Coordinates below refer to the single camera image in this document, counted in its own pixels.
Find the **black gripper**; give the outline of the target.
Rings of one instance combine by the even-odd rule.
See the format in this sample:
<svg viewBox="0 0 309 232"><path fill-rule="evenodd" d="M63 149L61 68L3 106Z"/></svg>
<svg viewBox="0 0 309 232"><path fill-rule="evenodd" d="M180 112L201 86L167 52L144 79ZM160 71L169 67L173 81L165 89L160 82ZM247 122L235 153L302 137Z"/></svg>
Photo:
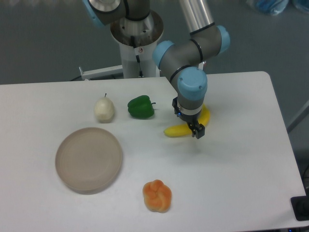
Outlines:
<svg viewBox="0 0 309 232"><path fill-rule="evenodd" d="M198 118L201 114L201 107L193 110L185 109L183 107L178 107L178 98L172 100L172 107L174 108L174 113L181 120L189 123L191 126L192 137L197 139L202 138L205 135L205 126L198 122Z"/></svg>

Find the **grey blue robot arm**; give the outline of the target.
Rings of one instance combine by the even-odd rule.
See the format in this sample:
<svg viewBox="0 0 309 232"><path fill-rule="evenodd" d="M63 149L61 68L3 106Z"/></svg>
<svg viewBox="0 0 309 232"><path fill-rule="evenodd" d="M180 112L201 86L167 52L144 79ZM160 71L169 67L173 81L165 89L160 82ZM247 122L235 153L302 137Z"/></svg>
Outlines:
<svg viewBox="0 0 309 232"><path fill-rule="evenodd" d="M201 118L208 82L200 64L230 45L229 33L215 24L207 2L180 1L190 40L179 46L160 40L163 21L148 0L86 0L84 5L95 23L110 26L124 78L163 74L177 92L172 101L175 115L192 136L204 136Z"/></svg>

